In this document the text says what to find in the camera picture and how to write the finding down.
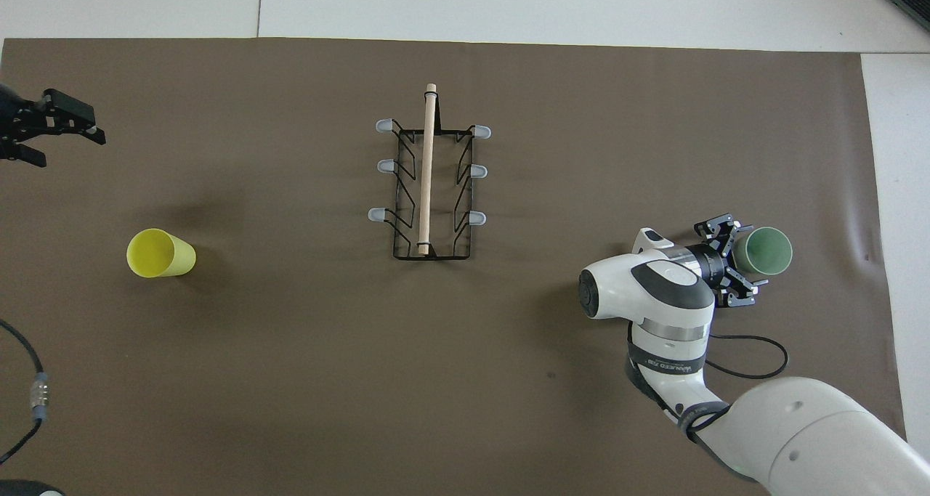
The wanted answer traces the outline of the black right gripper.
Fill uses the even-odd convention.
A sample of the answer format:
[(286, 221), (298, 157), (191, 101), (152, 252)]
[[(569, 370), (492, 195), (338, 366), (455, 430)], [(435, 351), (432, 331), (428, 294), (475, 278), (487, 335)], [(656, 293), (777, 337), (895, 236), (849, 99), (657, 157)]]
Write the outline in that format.
[(769, 280), (748, 279), (729, 266), (727, 257), (733, 251), (738, 235), (754, 231), (755, 226), (741, 224), (732, 214), (723, 214), (698, 222), (693, 229), (702, 242), (688, 245), (687, 250), (695, 257), (702, 280), (716, 293), (716, 307), (734, 308), (756, 304), (759, 288)]

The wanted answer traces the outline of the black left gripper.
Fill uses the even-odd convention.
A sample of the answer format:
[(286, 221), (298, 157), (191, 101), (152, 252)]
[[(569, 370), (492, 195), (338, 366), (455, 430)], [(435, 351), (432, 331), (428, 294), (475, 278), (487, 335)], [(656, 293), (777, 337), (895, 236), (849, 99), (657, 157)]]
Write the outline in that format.
[(46, 89), (37, 101), (24, 99), (10, 86), (1, 83), (1, 155), (10, 161), (22, 161), (46, 168), (46, 155), (23, 143), (46, 133), (46, 119), (51, 119), (53, 135), (76, 134), (97, 145), (106, 145), (105, 131), (97, 125), (95, 109), (57, 89)]

